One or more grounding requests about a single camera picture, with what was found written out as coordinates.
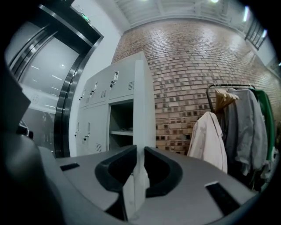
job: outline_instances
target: exit sign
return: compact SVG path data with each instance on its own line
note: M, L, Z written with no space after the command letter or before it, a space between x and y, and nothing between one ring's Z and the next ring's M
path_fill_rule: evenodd
M80 15L84 18L84 20L86 20L88 23L91 22L91 20L84 14L84 13L80 13Z

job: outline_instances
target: clothes rack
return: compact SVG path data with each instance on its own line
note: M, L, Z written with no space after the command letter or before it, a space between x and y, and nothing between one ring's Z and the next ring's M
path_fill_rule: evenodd
M232 87L232 86L237 86L237 87L252 87L255 89L255 86L251 85L251 84L239 84L239 83L213 83L211 85L209 85L207 87L207 90L206 90L206 95L207 95L207 99L208 99L208 102L209 102L209 105L210 105L210 109L211 109L211 112L214 113L214 108L213 108L213 105L212 105L212 101L211 101L211 98L210 98L210 95L209 95L209 88L211 87Z

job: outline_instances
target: ceiling light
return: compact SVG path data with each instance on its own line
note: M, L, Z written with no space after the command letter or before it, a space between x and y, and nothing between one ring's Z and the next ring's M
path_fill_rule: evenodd
M245 14L244 14L244 18L243 18L243 21L244 21L244 22L247 21L248 13L249 13L249 7L248 7L248 6L245 6Z
M55 108L54 106L51 106L51 105L45 105L45 106L49 106L49 107Z
M54 76L54 75L52 75L52 77L57 78L57 79L59 79L59 80L62 80L61 78L58 78L57 76Z
M266 35L267 35L267 30L264 30L262 34L262 38L265 38Z
M35 66L31 66L31 67L36 68L36 69L39 69L39 68L37 68L37 67L35 67Z

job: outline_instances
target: red brick wall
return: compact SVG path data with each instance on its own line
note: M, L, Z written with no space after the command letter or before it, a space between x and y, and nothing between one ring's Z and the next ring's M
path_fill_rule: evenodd
M145 24L122 36L112 62L139 51L154 79L160 149L187 152L195 122L209 110L205 93L211 83L251 83L265 90L281 120L280 80L228 28L186 19Z

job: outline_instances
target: gray jacket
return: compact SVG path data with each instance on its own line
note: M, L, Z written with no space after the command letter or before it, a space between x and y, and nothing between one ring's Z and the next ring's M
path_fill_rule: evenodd
M267 157L267 132L260 106L254 94L248 90L235 90L240 99L228 106L227 138L225 150L230 160L242 163L242 173L247 175L251 168L262 169Z

